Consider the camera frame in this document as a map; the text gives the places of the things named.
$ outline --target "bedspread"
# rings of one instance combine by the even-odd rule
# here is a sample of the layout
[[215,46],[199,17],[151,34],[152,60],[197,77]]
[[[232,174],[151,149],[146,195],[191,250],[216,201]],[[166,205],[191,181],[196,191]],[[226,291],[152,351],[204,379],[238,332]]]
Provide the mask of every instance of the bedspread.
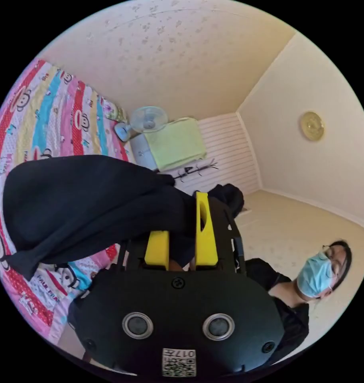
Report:
[[35,59],[0,109],[0,278],[21,315],[53,344],[66,325],[69,304],[117,256],[118,245],[66,265],[40,264],[27,281],[4,258],[16,251],[2,213],[4,183],[11,169],[24,161],[85,154],[127,161],[114,122],[104,115],[106,103],[75,76]]

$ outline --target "hand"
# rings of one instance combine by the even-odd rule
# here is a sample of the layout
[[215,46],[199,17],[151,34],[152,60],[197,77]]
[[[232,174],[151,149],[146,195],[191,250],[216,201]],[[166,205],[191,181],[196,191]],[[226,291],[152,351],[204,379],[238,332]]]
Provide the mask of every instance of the hand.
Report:
[[169,260],[169,271],[184,271],[173,259]]

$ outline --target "yellow bracket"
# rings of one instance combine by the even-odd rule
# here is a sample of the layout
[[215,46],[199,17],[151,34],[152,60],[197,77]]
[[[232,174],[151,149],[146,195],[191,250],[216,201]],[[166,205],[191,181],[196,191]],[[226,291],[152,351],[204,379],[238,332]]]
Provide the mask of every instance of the yellow bracket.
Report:
[[164,266],[169,269],[169,243],[168,231],[152,231],[145,254],[145,262],[149,266]]
[[217,263],[218,253],[216,250],[208,194],[197,192],[195,266],[216,266]]

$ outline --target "green cloth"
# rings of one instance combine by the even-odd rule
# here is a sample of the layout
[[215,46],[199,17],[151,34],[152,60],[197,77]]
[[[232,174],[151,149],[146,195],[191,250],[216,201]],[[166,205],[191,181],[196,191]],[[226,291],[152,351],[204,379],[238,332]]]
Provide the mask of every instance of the green cloth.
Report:
[[205,158],[206,147],[197,120],[181,118],[154,133],[145,133],[150,151],[160,171],[174,169]]

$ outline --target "black cloth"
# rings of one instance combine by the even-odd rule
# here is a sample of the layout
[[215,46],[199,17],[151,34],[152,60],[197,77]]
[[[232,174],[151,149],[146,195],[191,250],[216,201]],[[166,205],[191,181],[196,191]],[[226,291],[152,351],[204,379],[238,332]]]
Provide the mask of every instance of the black cloth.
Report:
[[208,195],[225,203],[229,207],[233,218],[236,218],[243,209],[243,193],[234,185],[226,184],[222,186],[218,184],[208,192]]
[[194,238],[195,199],[174,183],[107,156],[22,163],[4,187],[5,225],[17,250],[7,261],[30,280],[39,262],[75,261],[150,231]]
[[[245,264],[247,277],[260,284],[266,291],[278,283],[291,281],[260,258],[247,260]],[[309,332],[309,305],[307,303],[291,308],[276,297],[273,297],[273,300],[283,322],[284,336],[264,366],[279,361],[299,347]]]

